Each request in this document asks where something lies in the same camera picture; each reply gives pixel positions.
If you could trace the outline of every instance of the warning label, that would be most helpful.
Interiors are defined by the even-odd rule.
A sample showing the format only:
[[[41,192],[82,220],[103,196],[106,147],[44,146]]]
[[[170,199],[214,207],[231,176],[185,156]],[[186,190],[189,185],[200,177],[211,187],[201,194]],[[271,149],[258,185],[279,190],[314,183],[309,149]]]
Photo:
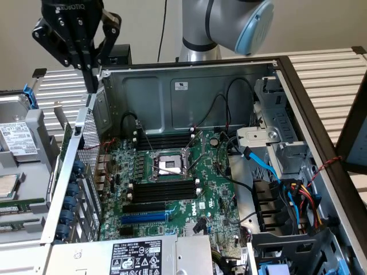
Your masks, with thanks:
[[[110,275],[162,274],[162,241],[116,243]]]
[[[33,155],[36,146],[25,122],[0,124],[1,134],[14,156]]]

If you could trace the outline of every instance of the white slatted surface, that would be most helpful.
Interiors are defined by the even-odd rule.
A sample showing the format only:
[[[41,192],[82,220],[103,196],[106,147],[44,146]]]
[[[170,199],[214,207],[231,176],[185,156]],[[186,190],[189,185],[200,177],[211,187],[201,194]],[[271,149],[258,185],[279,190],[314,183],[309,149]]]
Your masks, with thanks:
[[[290,60],[314,107],[336,144],[367,70],[367,60],[351,49],[334,53],[298,53]],[[367,176],[351,179],[367,205]]]
[[[81,72],[73,69],[47,72],[34,90],[38,106],[45,115],[46,129],[58,142],[62,141],[64,131],[53,112],[54,103],[58,102],[63,106],[64,113],[73,127],[79,109],[85,106],[86,91]]]

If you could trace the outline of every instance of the motherboard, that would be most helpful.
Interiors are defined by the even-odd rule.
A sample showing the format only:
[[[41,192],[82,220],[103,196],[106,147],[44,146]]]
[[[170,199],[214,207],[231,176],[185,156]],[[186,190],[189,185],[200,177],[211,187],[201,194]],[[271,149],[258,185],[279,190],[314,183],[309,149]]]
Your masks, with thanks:
[[[220,175],[216,165],[219,140],[219,133],[203,131],[186,155],[182,154],[182,148],[137,151],[133,142],[128,140],[117,140],[112,144],[108,151],[111,162],[104,164],[109,181],[101,196],[104,214],[100,240],[207,234],[212,249],[239,258],[240,227],[228,221],[228,218],[239,218],[235,203],[229,206],[228,217],[225,216],[234,188]],[[227,166],[224,149],[227,143],[223,144],[218,152],[222,171]],[[197,163],[183,173],[183,166],[194,162]],[[136,213],[139,210],[134,211],[131,207],[135,203],[144,203],[152,212]]]

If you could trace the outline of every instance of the blue pcie slot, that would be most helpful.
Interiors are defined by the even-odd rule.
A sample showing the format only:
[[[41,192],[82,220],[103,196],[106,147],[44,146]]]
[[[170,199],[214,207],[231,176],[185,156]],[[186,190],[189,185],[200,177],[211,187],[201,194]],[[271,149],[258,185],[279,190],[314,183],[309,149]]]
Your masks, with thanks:
[[[141,222],[163,222],[165,220],[166,220],[165,212],[156,212],[156,213],[121,217],[121,223],[123,225],[126,225],[128,223],[141,223]]]

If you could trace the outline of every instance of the light blue joint cap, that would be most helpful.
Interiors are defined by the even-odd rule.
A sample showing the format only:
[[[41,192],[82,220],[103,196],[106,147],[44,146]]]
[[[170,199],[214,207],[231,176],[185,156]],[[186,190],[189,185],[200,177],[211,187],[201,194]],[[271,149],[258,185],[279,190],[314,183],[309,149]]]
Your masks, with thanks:
[[[274,5],[269,0],[259,5],[244,26],[237,40],[235,52],[243,55],[255,54],[263,44],[273,20]]]

